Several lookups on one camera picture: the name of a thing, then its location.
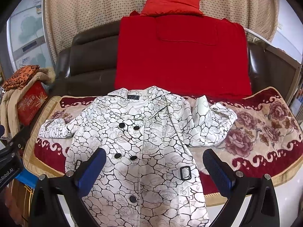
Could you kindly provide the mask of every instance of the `curtain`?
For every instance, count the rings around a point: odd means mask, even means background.
[[[140,12],[146,0],[45,0],[48,40],[54,60],[81,31]],[[278,24],[279,0],[201,0],[205,15],[227,18],[271,41]]]

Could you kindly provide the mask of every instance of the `metal screw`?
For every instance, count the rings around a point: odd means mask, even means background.
[[[68,171],[65,175],[71,177],[72,175],[74,175],[74,171]]]
[[[243,172],[241,172],[241,171],[236,171],[236,176],[237,176],[237,177],[243,177],[244,174],[243,174]]]
[[[41,175],[38,177],[38,179],[39,179],[40,181],[42,181],[45,177],[46,177],[45,174],[41,174]]]
[[[265,174],[264,177],[265,177],[265,179],[267,179],[267,180],[271,179],[271,177],[270,177],[269,174]]]

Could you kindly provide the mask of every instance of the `red gift bag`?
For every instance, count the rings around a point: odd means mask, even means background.
[[[36,81],[17,104],[19,121],[27,126],[47,99],[40,81]]]

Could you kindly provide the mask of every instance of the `orange floral pillow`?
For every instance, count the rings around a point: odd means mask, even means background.
[[[12,88],[23,89],[39,69],[39,65],[24,66],[18,69],[13,76],[4,82],[3,88],[8,91]]]

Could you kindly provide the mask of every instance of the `brown leather sofa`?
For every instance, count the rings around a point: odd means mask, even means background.
[[[114,90],[120,21],[77,34],[57,56],[57,79],[50,96],[101,96]],[[248,43],[249,76],[256,93],[275,87],[290,102],[301,64],[268,44]]]

